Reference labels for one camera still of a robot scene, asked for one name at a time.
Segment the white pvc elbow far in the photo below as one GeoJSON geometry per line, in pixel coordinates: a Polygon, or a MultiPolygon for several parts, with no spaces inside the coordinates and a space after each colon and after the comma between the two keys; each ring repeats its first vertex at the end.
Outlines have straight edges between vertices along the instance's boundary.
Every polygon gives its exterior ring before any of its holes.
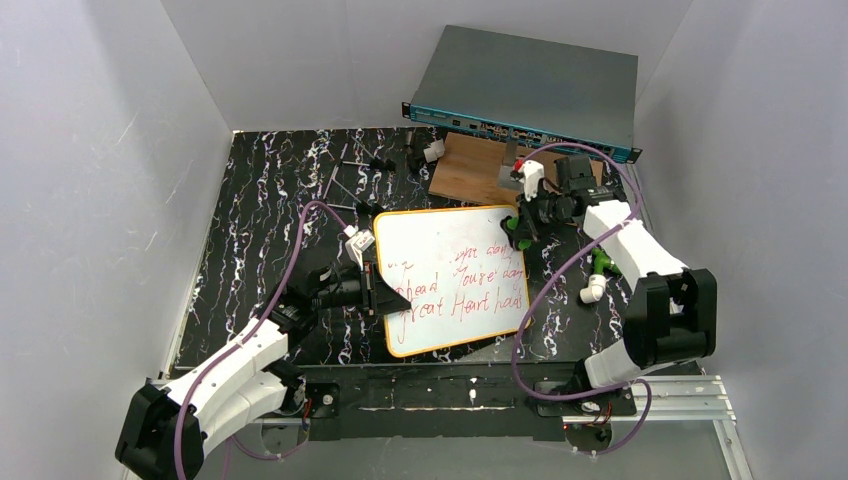
{"type": "Polygon", "coordinates": [[[423,158],[428,164],[437,162],[444,154],[445,144],[441,139],[429,143],[423,149],[423,158]]]}

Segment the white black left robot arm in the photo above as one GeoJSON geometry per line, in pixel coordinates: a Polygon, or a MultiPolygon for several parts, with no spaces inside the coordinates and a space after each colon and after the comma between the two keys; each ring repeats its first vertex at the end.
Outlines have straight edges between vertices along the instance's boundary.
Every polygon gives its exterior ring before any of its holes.
{"type": "Polygon", "coordinates": [[[116,460],[140,479],[193,479],[207,455],[250,421],[304,408],[306,379],[290,348],[324,310],[354,307],[367,316],[403,312],[410,301],[371,261],[309,273],[303,288],[279,283],[265,320],[252,319],[205,362],[176,380],[142,386],[131,398],[116,460]]]}

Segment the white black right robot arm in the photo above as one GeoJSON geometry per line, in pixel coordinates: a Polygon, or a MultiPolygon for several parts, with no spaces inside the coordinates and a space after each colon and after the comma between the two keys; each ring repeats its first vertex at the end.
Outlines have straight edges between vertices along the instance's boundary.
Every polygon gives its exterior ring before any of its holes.
{"type": "Polygon", "coordinates": [[[542,393],[527,385],[511,358],[513,379],[529,396],[574,401],[613,391],[649,372],[706,358],[716,350],[717,280],[691,269],[665,250],[636,219],[621,191],[596,184],[587,156],[556,160],[558,188],[547,191],[544,166],[526,156],[514,167],[523,193],[520,213],[503,220],[509,239],[528,240],[557,221],[580,223],[591,239],[580,250],[600,248],[631,289],[622,334],[611,346],[579,361],[568,392],[542,393]]]}

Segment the white pvc elbow near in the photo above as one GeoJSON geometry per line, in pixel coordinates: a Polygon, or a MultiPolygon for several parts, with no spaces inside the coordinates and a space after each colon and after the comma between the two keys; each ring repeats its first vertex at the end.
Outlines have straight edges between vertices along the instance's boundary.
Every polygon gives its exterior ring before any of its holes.
{"type": "Polygon", "coordinates": [[[579,291],[580,301],[584,304],[600,301],[605,294],[606,286],[607,278],[603,274],[590,275],[586,286],[579,291]]]}

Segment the green black whiteboard eraser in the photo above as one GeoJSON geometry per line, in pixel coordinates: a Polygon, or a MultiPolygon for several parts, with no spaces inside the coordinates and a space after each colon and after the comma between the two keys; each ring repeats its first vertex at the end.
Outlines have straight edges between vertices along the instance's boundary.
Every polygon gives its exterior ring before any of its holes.
{"type": "Polygon", "coordinates": [[[508,216],[500,222],[500,227],[513,250],[524,251],[537,241],[527,217],[508,216]]]}

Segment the yellow framed whiteboard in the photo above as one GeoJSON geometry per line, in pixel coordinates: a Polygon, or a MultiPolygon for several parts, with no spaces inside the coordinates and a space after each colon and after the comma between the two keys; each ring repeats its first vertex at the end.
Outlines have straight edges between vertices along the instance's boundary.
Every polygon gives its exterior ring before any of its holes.
{"type": "Polygon", "coordinates": [[[411,306],[384,318],[395,358],[517,331],[530,300],[525,260],[500,223],[513,206],[385,212],[374,221],[376,258],[411,306]]]}

